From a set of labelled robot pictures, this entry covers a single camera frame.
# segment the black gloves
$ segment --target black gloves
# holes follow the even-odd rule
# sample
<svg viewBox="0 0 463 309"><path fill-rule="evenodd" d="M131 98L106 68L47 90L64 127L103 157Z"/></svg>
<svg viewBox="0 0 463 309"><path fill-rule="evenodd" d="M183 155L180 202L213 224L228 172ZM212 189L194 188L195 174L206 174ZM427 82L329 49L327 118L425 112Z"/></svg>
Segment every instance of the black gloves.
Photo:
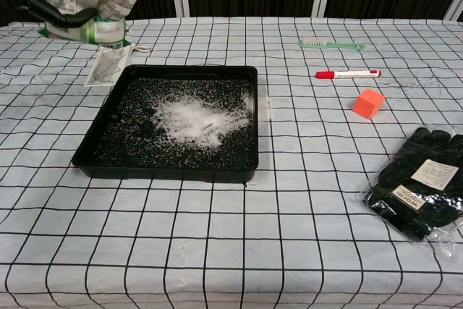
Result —
<svg viewBox="0 0 463 309"><path fill-rule="evenodd" d="M459 168L443 190L412 179L428 159ZM394 155L394 161L378 175L378 184L365 195L364 202L411 240L420 241L435 227L446 226L463 216L462 167L463 135L451 137L442 130L429 132L418 128ZM418 204L416 209L398 198L395 190L399 185L424 204Z"/></svg>

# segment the comb teeth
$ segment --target comb teeth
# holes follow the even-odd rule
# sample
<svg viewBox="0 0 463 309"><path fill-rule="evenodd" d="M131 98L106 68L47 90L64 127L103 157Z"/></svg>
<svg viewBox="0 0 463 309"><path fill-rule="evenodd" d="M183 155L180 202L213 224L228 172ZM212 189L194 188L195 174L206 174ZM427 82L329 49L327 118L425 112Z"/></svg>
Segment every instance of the comb teeth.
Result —
<svg viewBox="0 0 463 309"><path fill-rule="evenodd" d="M328 43L327 40L319 38L303 38L302 43L309 46L324 47Z"/></svg>

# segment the product label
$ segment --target product label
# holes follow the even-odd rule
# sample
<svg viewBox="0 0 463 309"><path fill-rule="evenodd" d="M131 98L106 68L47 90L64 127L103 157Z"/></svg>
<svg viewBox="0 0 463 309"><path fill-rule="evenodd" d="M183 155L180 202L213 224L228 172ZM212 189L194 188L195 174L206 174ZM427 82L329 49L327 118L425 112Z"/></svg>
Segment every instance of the product label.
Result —
<svg viewBox="0 0 463 309"><path fill-rule="evenodd" d="M442 191L447 187L457 171L458 167L456 166L440 164L427 159L412 175L412 179Z"/></svg>
<svg viewBox="0 0 463 309"><path fill-rule="evenodd" d="M426 203L426 200L416 196L412 191L402 185L399 185L394 191L392 191L392 195L403 202L403 204L408 205L416 211L420 210Z"/></svg>

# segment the grid pattern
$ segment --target grid pattern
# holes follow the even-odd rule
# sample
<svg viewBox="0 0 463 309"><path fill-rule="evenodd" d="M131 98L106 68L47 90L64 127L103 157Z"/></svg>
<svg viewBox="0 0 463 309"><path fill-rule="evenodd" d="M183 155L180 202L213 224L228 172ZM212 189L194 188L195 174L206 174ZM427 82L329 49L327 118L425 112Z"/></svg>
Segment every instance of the grid pattern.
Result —
<svg viewBox="0 0 463 309"><path fill-rule="evenodd" d="M359 190L416 127L463 124L463 27L414 20L141 20L133 64L251 65L269 119L247 184L90 179L70 159L109 88L95 46L0 28L0 307L463 308L463 262ZM365 50L302 50L299 37ZM327 69L376 80L315 80ZM365 88L386 104L351 111ZM463 244L460 232L457 244Z"/></svg>

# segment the black tray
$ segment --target black tray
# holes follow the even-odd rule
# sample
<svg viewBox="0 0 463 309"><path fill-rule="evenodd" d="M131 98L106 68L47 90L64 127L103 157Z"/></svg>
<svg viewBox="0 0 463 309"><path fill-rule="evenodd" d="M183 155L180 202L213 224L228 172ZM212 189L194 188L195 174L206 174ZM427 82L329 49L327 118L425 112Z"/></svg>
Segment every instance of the black tray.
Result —
<svg viewBox="0 0 463 309"><path fill-rule="evenodd" d="M223 136L214 151L165 144L153 109L185 93L233 111L250 96L250 123ZM89 177L246 182L258 166L258 84L254 67L127 67L101 107L72 163Z"/></svg>

